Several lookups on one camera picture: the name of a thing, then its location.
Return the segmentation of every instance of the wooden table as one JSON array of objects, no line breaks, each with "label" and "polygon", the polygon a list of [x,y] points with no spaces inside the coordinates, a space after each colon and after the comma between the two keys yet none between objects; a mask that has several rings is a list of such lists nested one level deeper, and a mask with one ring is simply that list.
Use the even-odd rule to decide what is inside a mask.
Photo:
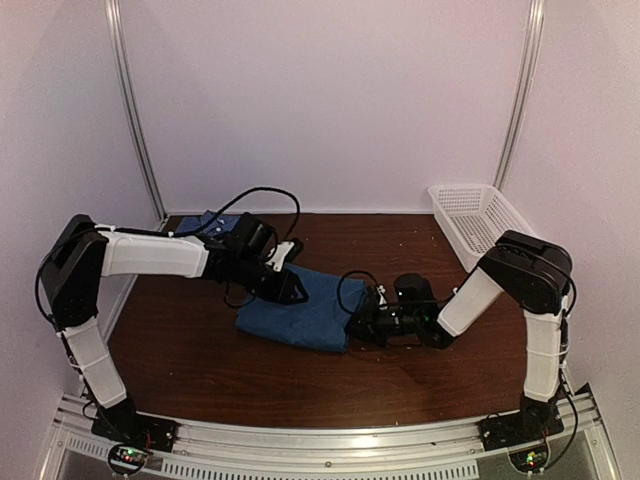
[{"label": "wooden table", "polygon": [[[281,232],[291,220],[263,218]],[[466,275],[428,215],[304,214],[295,235],[305,242],[297,264],[336,275],[369,270],[389,292],[398,275],[418,272],[445,298]],[[236,331],[223,293],[211,281],[138,278],[110,347],[140,410],[236,425],[363,427],[518,408],[526,330],[505,296],[447,350],[352,342],[331,354]]]}]

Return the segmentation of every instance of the white basket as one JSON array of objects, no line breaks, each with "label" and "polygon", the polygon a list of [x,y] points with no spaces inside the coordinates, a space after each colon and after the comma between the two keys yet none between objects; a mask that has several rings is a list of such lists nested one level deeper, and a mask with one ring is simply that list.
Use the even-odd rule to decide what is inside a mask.
[{"label": "white basket", "polygon": [[429,188],[429,195],[436,221],[467,272],[506,230],[535,235],[491,185],[435,185]]}]

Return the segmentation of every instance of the folded blue cloth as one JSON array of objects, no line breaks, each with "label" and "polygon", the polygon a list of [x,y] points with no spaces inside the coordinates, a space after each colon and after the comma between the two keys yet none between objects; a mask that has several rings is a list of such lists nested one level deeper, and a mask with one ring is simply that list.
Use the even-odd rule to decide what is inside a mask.
[{"label": "folded blue cloth", "polygon": [[[184,217],[176,228],[176,233],[190,232],[207,223],[213,217],[214,212],[207,210],[200,217]],[[209,225],[200,235],[215,237],[233,229],[238,223],[238,215],[220,215],[215,222]]]},{"label": "folded blue cloth", "polygon": [[[338,305],[336,288],[340,277],[291,264],[286,268],[298,274],[309,293],[309,301],[280,305],[249,297],[238,311],[236,328],[298,347],[346,351],[349,339],[344,327],[350,315]],[[342,283],[341,296],[347,309],[356,310],[366,297],[364,280],[346,279]]]}]

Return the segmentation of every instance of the blue fabric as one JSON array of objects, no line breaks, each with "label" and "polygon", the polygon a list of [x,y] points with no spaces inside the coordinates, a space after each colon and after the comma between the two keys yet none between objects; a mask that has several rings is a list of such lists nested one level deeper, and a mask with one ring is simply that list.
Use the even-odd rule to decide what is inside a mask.
[{"label": "blue fabric", "polygon": [[[213,215],[214,212],[207,210],[200,217],[185,217],[180,222],[180,225],[178,225],[178,228],[176,228],[176,233],[195,230],[208,222]],[[220,215],[215,222],[209,225],[203,232],[200,232],[200,234],[215,237],[221,233],[228,232],[236,226],[239,218],[237,215]]]},{"label": "blue fabric", "polygon": [[[340,277],[314,272],[288,264],[297,273],[309,293],[309,301],[297,305],[279,305],[259,298],[248,298],[238,311],[236,328],[260,337],[298,347],[328,352],[344,352],[348,338],[344,327],[350,315],[340,309],[336,288]],[[364,280],[346,279],[341,288],[342,301],[356,310],[364,301]]]}]

